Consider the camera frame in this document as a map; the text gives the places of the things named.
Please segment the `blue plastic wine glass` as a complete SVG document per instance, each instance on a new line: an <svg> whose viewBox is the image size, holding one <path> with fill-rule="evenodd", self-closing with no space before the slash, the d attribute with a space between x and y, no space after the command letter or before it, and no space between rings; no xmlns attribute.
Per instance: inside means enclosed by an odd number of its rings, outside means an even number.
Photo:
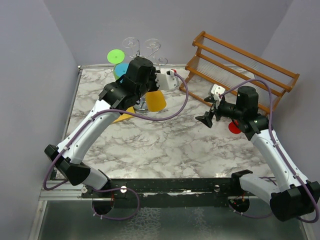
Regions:
<svg viewBox="0 0 320 240"><path fill-rule="evenodd" d="M113 69L115 82L117 82L118 79L127 72L128 66L129 66L129 63L123 63L123 62L115 65Z"/></svg>

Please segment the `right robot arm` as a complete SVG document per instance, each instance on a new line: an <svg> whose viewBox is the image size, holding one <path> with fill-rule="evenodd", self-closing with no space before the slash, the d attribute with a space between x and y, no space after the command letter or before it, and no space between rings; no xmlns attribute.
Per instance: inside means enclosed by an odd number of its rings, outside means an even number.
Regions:
<svg viewBox="0 0 320 240"><path fill-rule="evenodd" d="M254 194L269 204L271 212L282 222L317 213L319 210L315 206L320 198L320 184L309 181L294 165L272 130L268 117L258 112L256 89L239 87L235 104L225 100L224 92L223 87L213 85L205 98L212 104L211 108L196 120L211 128L212 119L231 119L231 124L258 149L276 179L276 184L272 184L250 170L235 172L231 175L230 191L236 196L244 192Z"/></svg>

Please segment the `green plastic wine glass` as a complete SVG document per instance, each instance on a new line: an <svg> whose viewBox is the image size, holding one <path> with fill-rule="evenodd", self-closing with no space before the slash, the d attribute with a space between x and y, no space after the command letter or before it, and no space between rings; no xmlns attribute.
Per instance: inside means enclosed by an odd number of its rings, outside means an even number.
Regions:
<svg viewBox="0 0 320 240"><path fill-rule="evenodd" d="M114 65L123 63L125 60L125 53L120 49L113 49L107 54L107 60Z"/></svg>

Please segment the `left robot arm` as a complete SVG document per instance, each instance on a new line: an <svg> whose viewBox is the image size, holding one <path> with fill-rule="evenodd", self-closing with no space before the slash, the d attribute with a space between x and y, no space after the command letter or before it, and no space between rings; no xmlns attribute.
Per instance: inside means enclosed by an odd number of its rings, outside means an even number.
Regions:
<svg viewBox="0 0 320 240"><path fill-rule="evenodd" d="M100 170L83 163L89 148L103 131L150 90L156 89L156 68L143 57L130 61L119 79L104 86L92 110L80 125L58 145L49 144L44 153L73 186L93 187L97 196L106 197L111 190L109 178Z"/></svg>

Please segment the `red plastic wine glass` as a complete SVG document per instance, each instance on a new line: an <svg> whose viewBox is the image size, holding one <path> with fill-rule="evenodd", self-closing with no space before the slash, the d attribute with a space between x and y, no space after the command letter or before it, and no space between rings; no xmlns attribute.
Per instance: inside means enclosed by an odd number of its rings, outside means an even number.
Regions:
<svg viewBox="0 0 320 240"><path fill-rule="evenodd" d="M236 120L231 120L231 122L228 125L228 129L233 134L240 134L242 131L238 127L238 122Z"/></svg>

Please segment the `clear wine glass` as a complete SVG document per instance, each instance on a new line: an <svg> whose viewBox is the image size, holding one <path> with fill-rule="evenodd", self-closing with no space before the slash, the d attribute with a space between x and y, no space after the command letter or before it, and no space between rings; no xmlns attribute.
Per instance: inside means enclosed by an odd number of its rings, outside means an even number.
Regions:
<svg viewBox="0 0 320 240"><path fill-rule="evenodd" d="M129 49L130 58L139 57L141 55L141 44L136 37L127 37L122 41L122 46L126 49Z"/></svg>
<svg viewBox="0 0 320 240"><path fill-rule="evenodd" d="M146 40L144 45L147 49L151 49L151 55L156 53L161 48L161 44L156 38L150 38Z"/></svg>

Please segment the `yellow plastic wine glass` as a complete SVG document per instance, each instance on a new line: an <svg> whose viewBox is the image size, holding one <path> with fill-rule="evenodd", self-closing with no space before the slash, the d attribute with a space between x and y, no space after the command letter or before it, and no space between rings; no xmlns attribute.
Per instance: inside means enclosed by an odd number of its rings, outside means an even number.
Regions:
<svg viewBox="0 0 320 240"><path fill-rule="evenodd" d="M165 96L160 90L147 92L145 101L150 112L159 112L167 106Z"/></svg>

